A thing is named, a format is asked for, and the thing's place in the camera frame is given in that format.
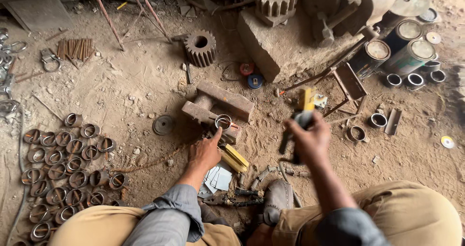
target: khaki pants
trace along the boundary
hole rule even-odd
[[[393,245],[459,246],[462,227],[452,204],[417,183],[396,181],[355,193],[361,209],[371,215]],[[120,246],[144,215],[138,208],[95,206],[79,212],[57,230],[50,246]],[[319,206],[282,210],[273,231],[274,245],[317,245],[313,231],[322,218]],[[205,224],[195,246],[239,246],[232,228]]]

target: person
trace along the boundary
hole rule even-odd
[[[285,124],[294,135],[295,151],[308,166],[319,205],[293,209],[290,184],[276,180],[265,192],[249,245],[447,245],[461,244],[460,218],[442,195],[423,185],[394,181],[350,195],[328,159],[330,126],[315,112],[302,129]],[[197,202],[206,172],[221,158],[220,128],[210,139],[190,147],[182,177],[153,202],[139,208],[94,206],[65,222],[50,246],[239,246],[233,229],[210,208]]]

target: rolled-up sleeve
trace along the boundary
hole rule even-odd
[[[136,225],[123,246],[185,245],[205,233],[197,191],[177,184],[154,200],[150,210]]]
[[[322,246],[391,245],[368,213],[354,208],[340,208],[329,212],[316,227],[315,236]]]

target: metal can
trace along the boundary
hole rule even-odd
[[[389,45],[391,54],[394,55],[410,41],[420,39],[421,36],[423,36],[423,30],[418,22],[414,20],[404,20],[401,21],[383,41]]]
[[[413,40],[385,62],[385,70],[404,76],[432,60],[435,55],[430,42]]]
[[[349,64],[359,79],[365,79],[389,57],[391,57],[389,46],[384,41],[375,40],[366,42],[363,48],[349,60]]]

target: dusty ground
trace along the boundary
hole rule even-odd
[[[126,5],[119,11],[115,8],[119,0],[104,0],[109,15],[120,34],[124,34],[138,9],[134,4]],[[60,72],[44,74],[14,85],[15,99],[20,101],[31,116],[25,119],[25,128],[35,128],[40,124],[41,130],[60,129],[60,120],[48,111],[37,99],[35,93],[59,115],[70,112],[82,113],[86,122],[101,126],[102,132],[115,139],[118,148],[113,158],[108,161],[100,158],[88,166],[88,170],[99,169],[105,165],[111,168],[141,166],[149,162],[157,165],[141,171],[129,173],[130,190],[126,201],[131,206],[140,207],[166,191],[183,172],[187,151],[183,150],[172,159],[175,163],[168,167],[166,159],[177,147],[197,140],[200,129],[189,123],[180,111],[186,100],[195,98],[195,85],[202,80],[213,82],[231,92],[240,93],[256,103],[253,114],[253,125],[241,120],[236,122],[243,127],[241,141],[235,146],[239,153],[251,163],[246,175],[246,186],[263,171],[267,165],[276,166],[279,159],[277,149],[283,126],[280,121],[289,117],[292,110],[284,98],[276,98],[274,90],[286,88],[297,80],[305,79],[321,69],[308,71],[294,76],[287,81],[267,84],[257,91],[247,88],[244,80],[239,82],[220,81],[222,71],[231,62],[228,74],[238,77],[238,62],[249,62],[240,43],[240,37],[234,30],[237,20],[236,12],[216,13],[213,17],[207,13],[198,13],[197,18],[189,19],[180,16],[174,0],[157,0],[160,19],[170,35],[189,33],[196,29],[210,30],[216,37],[218,60],[215,65],[204,68],[192,68],[193,85],[186,86],[185,72],[181,70],[183,60],[179,44],[167,43],[163,36],[154,29],[146,19],[140,19],[136,28],[124,38],[126,52],[119,50],[100,11],[92,12],[95,1],[84,1],[84,10],[77,14],[74,4],[67,4],[76,28],[52,41],[45,39],[57,31],[28,34],[10,17],[0,23],[10,31],[10,40],[25,40],[29,47],[20,53],[15,68],[17,75],[32,75],[42,71],[39,50],[55,47],[61,37],[91,37],[101,57],[94,57],[81,70],[76,70],[69,62],[65,62]],[[439,86],[431,86],[410,92],[405,88],[389,90],[382,86],[377,76],[366,79],[363,83],[370,93],[365,114],[371,114],[379,104],[383,103],[385,111],[398,107],[403,109],[403,118],[396,136],[387,136],[381,131],[369,128],[364,118],[351,121],[351,125],[360,125],[367,131],[369,143],[357,145],[346,140],[345,129],[340,124],[333,125],[330,160],[337,175],[342,179],[350,192],[367,188],[391,180],[410,180],[419,182],[438,191],[456,206],[459,213],[465,209],[464,183],[464,130],[459,125],[457,108],[454,104],[452,89],[455,86],[452,65],[463,63],[463,31],[465,2],[463,0],[433,0],[433,4],[442,16],[442,22],[428,27],[429,31],[438,32],[443,42],[437,45],[440,60],[449,77]],[[342,100],[342,93],[336,82],[324,81],[318,91],[329,97],[329,104],[334,105]],[[149,114],[159,117],[169,114],[176,120],[176,128],[172,134],[159,136],[151,130],[153,119]],[[329,120],[342,117],[333,114]],[[7,124],[0,121],[0,151],[2,167],[0,172],[2,201],[0,213],[0,237],[6,237],[19,207],[23,187],[19,180],[17,157],[18,122]],[[451,136],[457,146],[445,149],[440,144],[441,136]],[[140,147],[141,153],[133,154]],[[379,155],[381,160],[374,164],[372,159]],[[298,171],[305,171],[302,166],[290,166]],[[279,178],[271,173],[258,188],[265,189],[272,180]],[[305,206],[317,203],[317,197],[310,178],[289,177],[294,189]],[[33,202],[28,201],[17,226],[18,235],[27,237],[31,224],[26,215]],[[214,207],[230,224],[251,218],[253,209],[236,209]]]

